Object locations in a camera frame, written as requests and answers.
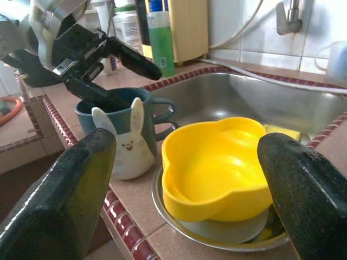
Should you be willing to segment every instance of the yellow sponge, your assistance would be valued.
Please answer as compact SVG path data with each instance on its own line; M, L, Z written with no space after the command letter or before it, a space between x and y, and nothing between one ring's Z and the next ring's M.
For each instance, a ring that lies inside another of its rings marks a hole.
M285 129L279 126L272 126L272 125L264 125L264 128L266 130L266 133L282 133L289 135L291 138L294 138L296 141L300 141L301 134L298 131Z

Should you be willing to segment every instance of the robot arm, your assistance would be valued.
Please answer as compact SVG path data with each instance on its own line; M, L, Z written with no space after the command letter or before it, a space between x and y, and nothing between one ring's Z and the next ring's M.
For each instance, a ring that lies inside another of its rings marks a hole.
M88 3L89 0L0 0L0 60L20 68L11 53L25 49L38 56L72 94L92 106L106 112L127 108L130 104L91 82L103 70L103 58L116 56L126 68L149 79L158 80L162 74L117 38L76 24Z

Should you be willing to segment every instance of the blue mug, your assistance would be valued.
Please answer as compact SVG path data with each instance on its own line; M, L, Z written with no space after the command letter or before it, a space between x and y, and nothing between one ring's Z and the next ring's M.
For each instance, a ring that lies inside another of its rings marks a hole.
M163 140L166 136L168 136L168 134L178 127L175 122L169 120L175 113L175 104L171 100L164 97L152 97L150 92L140 88L117 88L110 91L123 98L130 104L137 97L142 100L144 107L142 137L145 139L150 151L155 156L157 154L156 142ZM169 105L169 108L165 113L158 116L153 116L153 105L156 104L167 104ZM92 108L93 107L91 105L84 101L79 102L75 108L85 135L89 134L96 128L92 118ZM118 134L123 134L130 131L130 114L131 108L106 113ZM163 132L155 133L154 125L163 123L170 123L171 126Z

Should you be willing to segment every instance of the white wall tile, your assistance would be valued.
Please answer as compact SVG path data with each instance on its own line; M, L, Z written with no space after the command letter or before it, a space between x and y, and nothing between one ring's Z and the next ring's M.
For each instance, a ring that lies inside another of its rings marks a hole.
M347 40L346 10L346 0L314 2L303 56L315 57L322 47L335 41ZM329 50L322 51L318 57L327 59Z
M235 35L242 26L243 0L209 0L209 44L214 45ZM223 45L240 49L240 40Z
M303 27L299 33L279 35L276 27L276 5L280 0L266 0L263 2L256 17L246 29L241 40L241 49L265 53L301 56L303 53L305 34L310 18L310 10L302 9L305 5L312 4L313 0L300 1L299 18ZM283 1L286 13L289 8L289 0ZM259 1L251 0L243 3L243 23L251 17Z
M7 93L5 89L5 84L2 82L1 77L0 77L0 98L3 96L8 96L9 94Z
M328 63L327 58L318 58L317 63L323 68L326 68ZM300 71L301 72L310 72L310 73L316 73L316 74L325 74L325 71L319 70L316 65L314 65L314 58L311 57L303 57L301 59L301 65L300 65Z
M219 58L230 61L240 61L239 50L214 49L209 52L208 56L212 58Z
M257 53L253 51L241 51L241 62L259 64L264 66L298 70L301 57L287 56L271 53Z

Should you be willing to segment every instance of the white cup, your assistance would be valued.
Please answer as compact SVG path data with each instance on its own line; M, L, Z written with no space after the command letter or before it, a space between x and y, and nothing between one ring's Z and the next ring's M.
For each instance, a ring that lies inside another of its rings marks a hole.
M330 49L329 62L323 68L317 63L317 56L326 49ZM321 48L314 58L314 65L325 72L328 83L347 87L347 41L333 42Z

